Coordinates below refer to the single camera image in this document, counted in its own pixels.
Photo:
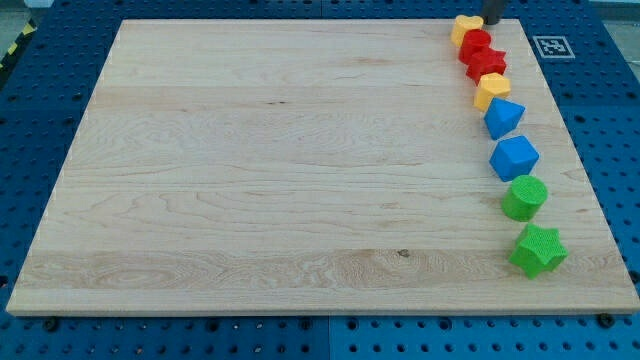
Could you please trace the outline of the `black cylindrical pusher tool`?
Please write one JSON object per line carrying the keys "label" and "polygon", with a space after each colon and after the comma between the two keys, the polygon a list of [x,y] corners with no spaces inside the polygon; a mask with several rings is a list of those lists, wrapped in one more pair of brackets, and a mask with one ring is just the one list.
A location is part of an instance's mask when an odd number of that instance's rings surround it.
{"label": "black cylindrical pusher tool", "polygon": [[480,16],[485,25],[497,25],[504,14],[508,0],[483,0]]}

